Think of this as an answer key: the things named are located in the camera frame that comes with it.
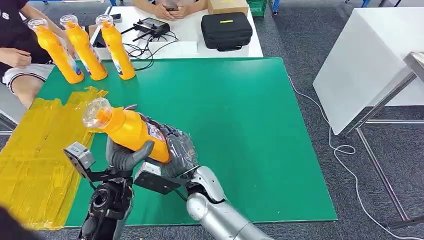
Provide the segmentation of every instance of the bottle label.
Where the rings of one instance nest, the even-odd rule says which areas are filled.
[[[164,135],[155,125],[150,124],[148,122],[146,122],[146,125],[147,125],[147,134],[149,134],[151,137],[154,137],[155,139],[165,142]]]
[[[76,75],[81,75],[83,72],[81,72],[80,67],[77,65],[75,60],[72,58],[72,56],[69,54],[68,50],[62,46],[65,54],[67,55],[67,63],[70,65],[72,70],[76,73]]]
[[[115,65],[115,68],[116,68],[118,74],[122,75],[123,74],[122,68],[121,68],[121,65],[119,64],[119,61],[115,58],[114,53],[111,51],[109,46],[107,46],[107,49],[109,50],[110,56],[112,57],[113,64]]]
[[[80,57],[79,59],[81,59],[81,62],[82,62],[82,64],[84,65],[85,70],[87,70],[88,75],[90,75],[90,76],[91,76],[91,75],[92,75],[92,72],[90,71],[89,67],[87,66],[86,61],[84,61],[81,57]]]
[[[93,46],[91,44],[88,44],[88,47],[90,48],[91,52],[93,53],[95,59],[98,61],[98,63],[101,64],[101,66],[103,67],[103,69],[105,68],[102,64],[102,60],[100,60],[99,55],[97,55],[97,52],[93,49]],[[81,57],[79,57],[79,59],[81,59],[82,64],[85,67],[85,70],[87,70],[87,73],[91,76],[92,73],[90,72],[89,66],[87,65],[87,63],[84,61],[84,59],[82,59]]]

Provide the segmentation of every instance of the cardboard box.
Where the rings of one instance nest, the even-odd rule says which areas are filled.
[[[209,14],[244,13],[248,15],[249,5],[246,0],[207,0]]]

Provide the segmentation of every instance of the white cable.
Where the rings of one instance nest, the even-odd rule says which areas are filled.
[[[317,105],[318,106],[318,108],[319,108],[319,110],[321,111],[321,115],[322,115],[322,118],[324,118],[324,120],[327,122],[327,124],[328,124],[328,126],[329,126],[329,128],[328,128],[328,145],[330,146],[330,148],[332,148],[334,151],[333,151],[333,154],[334,154],[334,157],[338,160],[338,162],[350,173],[350,174],[352,174],[352,176],[355,178],[355,187],[356,187],[356,195],[357,195],[357,198],[358,198],[358,200],[359,200],[359,203],[360,203],[360,206],[362,207],[362,210],[365,212],[365,214],[375,223],[375,224],[377,224],[380,228],[382,228],[384,231],[386,231],[388,234],[390,234],[390,235],[392,235],[393,237],[395,237],[395,238],[397,238],[397,239],[412,239],[412,240],[424,240],[424,239],[422,239],[422,238],[419,238],[419,237],[413,237],[413,236],[408,236],[408,237],[402,237],[402,236],[397,236],[397,235],[395,235],[394,233],[392,233],[391,231],[389,231],[387,228],[385,228],[383,225],[381,225],[378,221],[376,221],[369,213],[368,213],[368,211],[365,209],[365,207],[364,207],[364,204],[362,203],[362,199],[361,199],[361,196],[359,195],[359,188],[358,188],[358,177],[355,175],[355,173],[353,173],[346,165],[344,165],[343,164],[343,162],[340,160],[340,158],[337,156],[337,152],[340,152],[340,153],[343,153],[343,154],[348,154],[348,155],[353,155],[353,154],[355,154],[356,153],[356,149],[353,147],[353,146],[351,146],[351,145],[340,145],[340,146],[338,146],[338,147],[333,147],[332,145],[331,145],[331,126],[330,126],[330,122],[328,121],[328,119],[326,118],[326,116],[324,115],[324,111],[323,111],[323,108],[315,101],[315,100],[313,100],[310,96],[308,96],[308,95],[305,95],[305,94],[303,94],[303,93],[300,93],[297,89],[296,89],[296,87],[295,87],[295,85],[293,84],[293,82],[292,82],[292,78],[289,76],[288,77],[288,80],[290,81],[290,83],[291,83],[291,86],[293,87],[293,90],[297,93],[297,94],[299,94],[299,95],[301,95],[301,96],[303,96],[303,97],[305,97],[305,98],[307,98],[307,99],[309,99],[309,100],[311,100],[315,105]],[[351,152],[348,152],[348,151],[343,151],[343,150],[340,150],[340,148],[350,148],[352,151]]]

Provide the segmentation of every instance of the green crate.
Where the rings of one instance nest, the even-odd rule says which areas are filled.
[[[250,11],[253,17],[263,17],[267,8],[267,0],[248,0]]]

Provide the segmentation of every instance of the person's leg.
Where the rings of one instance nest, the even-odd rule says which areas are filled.
[[[31,63],[24,68],[11,68],[4,73],[2,81],[29,109],[54,66]]]
[[[41,79],[35,76],[22,75],[16,77],[10,87],[20,102],[29,109],[43,83]]]

